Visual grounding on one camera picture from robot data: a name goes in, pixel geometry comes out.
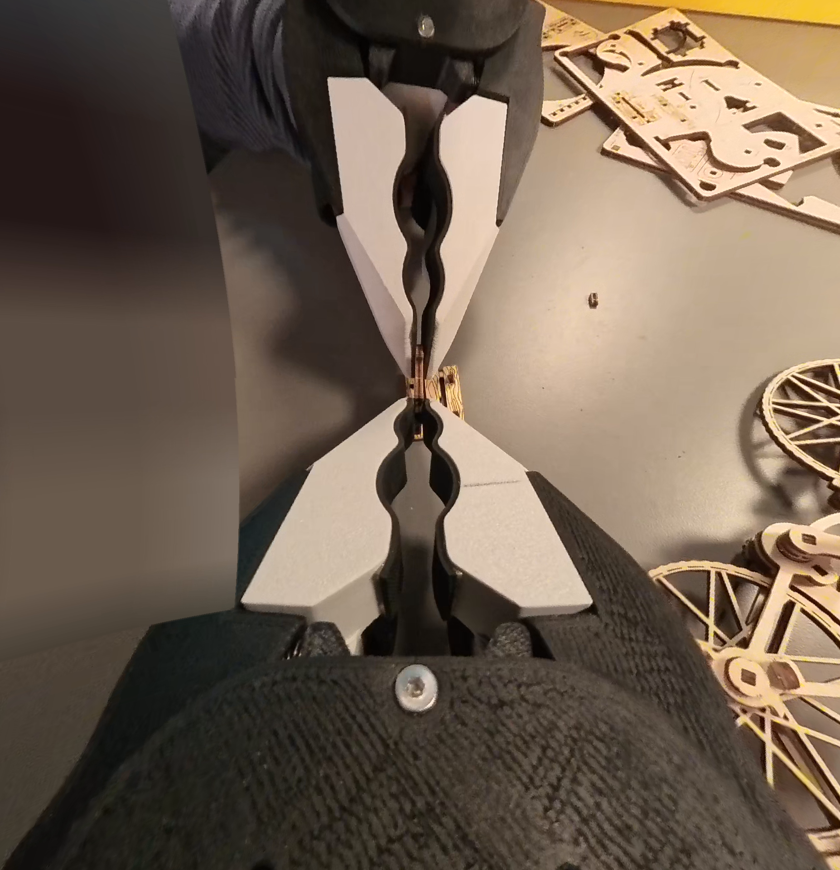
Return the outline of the person's left forearm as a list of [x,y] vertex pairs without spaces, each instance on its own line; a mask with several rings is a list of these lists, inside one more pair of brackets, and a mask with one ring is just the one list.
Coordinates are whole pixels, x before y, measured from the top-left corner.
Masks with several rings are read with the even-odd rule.
[[169,1],[207,171],[230,152],[307,163],[290,108],[284,1]]

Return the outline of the wooden bicycle model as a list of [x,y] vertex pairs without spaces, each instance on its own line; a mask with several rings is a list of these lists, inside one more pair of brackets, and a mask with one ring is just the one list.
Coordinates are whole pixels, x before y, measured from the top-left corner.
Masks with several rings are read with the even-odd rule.
[[837,511],[770,524],[743,565],[680,561],[649,577],[684,617],[765,781],[840,868],[840,358],[775,375],[757,416]]

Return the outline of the wooden cut-out parts sheet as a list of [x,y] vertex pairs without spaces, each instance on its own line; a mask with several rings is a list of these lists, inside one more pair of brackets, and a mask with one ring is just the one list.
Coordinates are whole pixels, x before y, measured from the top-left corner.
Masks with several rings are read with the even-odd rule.
[[840,110],[795,97],[677,10],[553,57],[697,200],[840,153]]
[[[552,56],[555,51],[561,49],[576,50],[592,43],[601,35],[601,31],[553,5],[546,2],[540,2],[540,5],[545,10],[541,49],[546,55]],[[592,100],[584,92],[565,99],[545,99],[541,122],[547,127],[555,128],[587,111],[591,106]]]
[[[670,177],[674,180],[674,187],[690,205],[694,207],[705,205],[686,190],[680,178],[670,167],[640,145],[638,139],[626,129],[619,128],[612,133],[603,143],[601,150],[607,157],[621,159],[658,175]],[[707,142],[703,140],[676,141],[671,144],[670,154],[679,167],[697,169],[700,181],[719,184],[731,176],[729,171],[710,167]],[[779,191],[787,183],[791,174],[791,170],[785,170],[778,180],[766,179],[738,190],[731,190],[727,197],[840,235],[840,206],[814,196],[791,202],[780,195]]]

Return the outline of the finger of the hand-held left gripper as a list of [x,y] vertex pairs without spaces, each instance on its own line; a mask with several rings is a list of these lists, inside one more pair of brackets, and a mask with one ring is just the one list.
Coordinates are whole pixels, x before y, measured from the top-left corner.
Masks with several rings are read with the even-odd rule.
[[395,205],[404,117],[366,78],[331,77],[327,84],[342,196],[338,231],[388,350],[401,373],[410,374],[414,313]]
[[434,228],[425,257],[430,298],[422,323],[428,373],[444,363],[497,238],[507,111],[505,103],[475,95],[436,128]]

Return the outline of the small wooden model part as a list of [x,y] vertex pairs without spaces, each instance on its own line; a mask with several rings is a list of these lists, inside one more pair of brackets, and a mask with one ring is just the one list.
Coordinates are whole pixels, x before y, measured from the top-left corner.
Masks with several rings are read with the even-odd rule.
[[427,373],[424,348],[417,344],[413,348],[410,372],[405,381],[406,395],[416,408],[415,414],[419,414],[418,408],[422,400],[433,399],[464,421],[465,408],[458,366],[443,366],[433,375],[426,377],[422,386],[420,376]]

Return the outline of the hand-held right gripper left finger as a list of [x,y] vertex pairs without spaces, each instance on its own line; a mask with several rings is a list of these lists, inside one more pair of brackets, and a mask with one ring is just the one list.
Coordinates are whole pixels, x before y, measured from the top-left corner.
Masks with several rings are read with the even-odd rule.
[[349,651],[392,619],[402,584],[393,502],[407,482],[414,405],[397,400],[308,470],[241,597],[249,611],[335,625]]

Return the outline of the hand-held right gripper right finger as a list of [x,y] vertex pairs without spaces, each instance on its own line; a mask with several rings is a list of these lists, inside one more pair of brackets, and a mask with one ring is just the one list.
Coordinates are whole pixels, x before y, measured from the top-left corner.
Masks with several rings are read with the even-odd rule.
[[436,520],[433,588],[443,619],[500,625],[578,614],[592,597],[527,469],[440,402],[425,404]]

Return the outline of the yellow board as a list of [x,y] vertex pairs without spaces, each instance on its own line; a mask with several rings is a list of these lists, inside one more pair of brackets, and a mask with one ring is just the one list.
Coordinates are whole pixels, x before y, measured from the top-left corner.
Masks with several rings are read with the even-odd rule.
[[661,1],[569,2],[547,1],[555,10],[569,13],[599,29],[611,29],[667,9],[684,12],[695,21],[717,18],[762,24],[797,24],[840,28],[840,1]]

